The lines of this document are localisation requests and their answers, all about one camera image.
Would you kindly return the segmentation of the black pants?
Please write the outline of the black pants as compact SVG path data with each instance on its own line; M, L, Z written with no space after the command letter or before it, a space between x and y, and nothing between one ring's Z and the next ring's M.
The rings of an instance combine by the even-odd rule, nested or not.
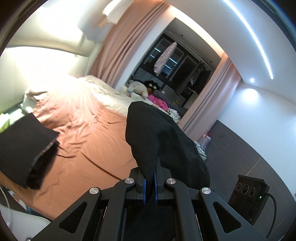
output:
M193 203L199 190L210 186L210 173L196 144L163 111L142 101L128 107L125 139L132 156L147 180L146 203L154 203L154 171L157 162L183 182Z

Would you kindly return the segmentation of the orange-brown bed blanket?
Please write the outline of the orange-brown bed blanket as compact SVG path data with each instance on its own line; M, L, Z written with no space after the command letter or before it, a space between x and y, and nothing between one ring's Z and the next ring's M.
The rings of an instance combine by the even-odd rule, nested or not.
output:
M91 187L110 188L136 167L125 141L125 116L90 92L48 94L33 113L59 133L57 154L39 189L23 188L4 174L1 184L43 216L55 219Z

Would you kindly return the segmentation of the red white striped bag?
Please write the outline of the red white striped bag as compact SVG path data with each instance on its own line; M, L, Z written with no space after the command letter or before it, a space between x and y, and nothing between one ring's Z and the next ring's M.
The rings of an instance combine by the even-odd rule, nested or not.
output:
M200 146L203 150L206 150L208 144L211 141L211 137L208 135L208 132L205 132L200 140Z

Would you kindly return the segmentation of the floral patterned cloth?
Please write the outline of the floral patterned cloth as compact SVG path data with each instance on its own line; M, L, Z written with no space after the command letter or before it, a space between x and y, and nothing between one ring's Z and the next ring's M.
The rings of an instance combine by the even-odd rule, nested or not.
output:
M178 123L181 120L180 115L175 109L168 108L167 114L174 120L175 123Z

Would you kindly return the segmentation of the pink knitted blanket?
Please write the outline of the pink knitted blanket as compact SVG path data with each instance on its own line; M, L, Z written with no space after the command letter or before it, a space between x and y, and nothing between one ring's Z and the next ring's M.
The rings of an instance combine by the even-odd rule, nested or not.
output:
M165 101L163 101L162 99L155 97L153 94L150 94L148 96L148 100L150 100L153 104L157 105L158 107L160 107L164 111L168 110L167 103Z

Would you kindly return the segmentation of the pink curtain right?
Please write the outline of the pink curtain right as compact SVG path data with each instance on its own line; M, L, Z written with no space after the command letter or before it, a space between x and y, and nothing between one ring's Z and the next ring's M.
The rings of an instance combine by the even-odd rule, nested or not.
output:
M232 98L241 76L227 55L219 62L210 80L178 123L192 140L198 140L217 121Z

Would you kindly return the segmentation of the pink curtain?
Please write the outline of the pink curtain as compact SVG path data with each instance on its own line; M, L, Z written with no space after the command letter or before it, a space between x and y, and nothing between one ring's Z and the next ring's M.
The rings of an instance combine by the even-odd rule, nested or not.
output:
M198 140L217 121L232 98L241 76L227 55L219 62L210 80L178 123L192 140Z
M115 87L143 39L168 8L165 1L134 1L111 28L89 74Z

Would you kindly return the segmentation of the cream plush toy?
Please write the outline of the cream plush toy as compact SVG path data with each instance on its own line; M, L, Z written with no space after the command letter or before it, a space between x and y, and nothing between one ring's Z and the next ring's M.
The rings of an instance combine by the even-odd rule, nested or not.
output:
M131 94L134 92L141 95L143 98L148 98L149 94L145 85L139 81L130 80L127 84L128 96L131 97Z

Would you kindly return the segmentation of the black plush toy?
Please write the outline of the black plush toy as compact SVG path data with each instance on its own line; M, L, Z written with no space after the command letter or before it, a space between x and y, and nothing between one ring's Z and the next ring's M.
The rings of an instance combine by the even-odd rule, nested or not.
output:
M159 85L153 80L145 81L144 86L147 88L148 95L151 95L154 90L160 90Z

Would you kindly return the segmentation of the cream bed sheet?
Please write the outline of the cream bed sheet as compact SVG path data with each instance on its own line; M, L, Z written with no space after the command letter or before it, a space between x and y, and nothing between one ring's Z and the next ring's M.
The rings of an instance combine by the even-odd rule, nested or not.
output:
M92 75L81 78L65 75L53 81L53 83L35 84L29 87L24 93L21 107L23 111L31 113L38 101L43 99L50 90L60 90L62 93L65 93L67 90L80 91L82 87L88 87L99 102L108 109L121 113L124 116L127 115L128 107L132 102L143 100L135 93L132 93L131 97L129 97L126 95L126 88L121 93Z

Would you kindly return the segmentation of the dark hanging clothes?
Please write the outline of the dark hanging clothes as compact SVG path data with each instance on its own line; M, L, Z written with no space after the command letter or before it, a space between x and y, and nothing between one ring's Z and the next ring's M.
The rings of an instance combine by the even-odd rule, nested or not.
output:
M208 78L211 74L210 69L204 67L204 62L199 62L189 74L186 75L185 79L181 81L176 89L177 94L182 94L182 92L188 88L196 94L200 94L206 85Z

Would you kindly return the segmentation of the stack of folded dark clothes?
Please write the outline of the stack of folded dark clothes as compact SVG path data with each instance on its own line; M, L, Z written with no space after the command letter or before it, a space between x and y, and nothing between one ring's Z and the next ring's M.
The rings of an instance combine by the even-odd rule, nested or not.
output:
M1 172L23 188L39 189L58 136L32 113L20 118L1 133Z

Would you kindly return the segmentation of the floral hanging garment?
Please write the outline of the floral hanging garment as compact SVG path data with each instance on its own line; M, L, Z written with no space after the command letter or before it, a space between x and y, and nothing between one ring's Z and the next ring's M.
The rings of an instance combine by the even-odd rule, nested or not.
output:
M166 62L174 53L176 47L177 47L177 42L173 42L172 44L170 44L170 46L168 46L167 49L165 49L165 51L157 59L156 63L154 64L154 73L156 74L156 76L158 76L161 73L163 67L165 66Z

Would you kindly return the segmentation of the pink curtain left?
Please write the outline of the pink curtain left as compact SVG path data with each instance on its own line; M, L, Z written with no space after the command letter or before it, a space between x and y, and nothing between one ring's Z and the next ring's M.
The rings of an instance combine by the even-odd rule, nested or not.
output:
M89 74L115 87L143 39L168 8L165 1L134 1L111 28Z

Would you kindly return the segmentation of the green tissue pack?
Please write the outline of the green tissue pack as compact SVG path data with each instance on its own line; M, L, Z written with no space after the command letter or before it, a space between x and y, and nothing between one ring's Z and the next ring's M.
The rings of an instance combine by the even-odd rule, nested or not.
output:
M8 113L1 113L0 115L0 133L5 131L10 126L10 115Z

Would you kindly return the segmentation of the cream padded headboard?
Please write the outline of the cream padded headboard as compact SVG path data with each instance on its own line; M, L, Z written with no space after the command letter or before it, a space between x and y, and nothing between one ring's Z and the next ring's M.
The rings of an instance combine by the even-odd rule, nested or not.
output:
M102 44L95 43L89 56L39 47L7 48L1 55L1 112L23 100L25 90L40 88L71 75L88 75Z

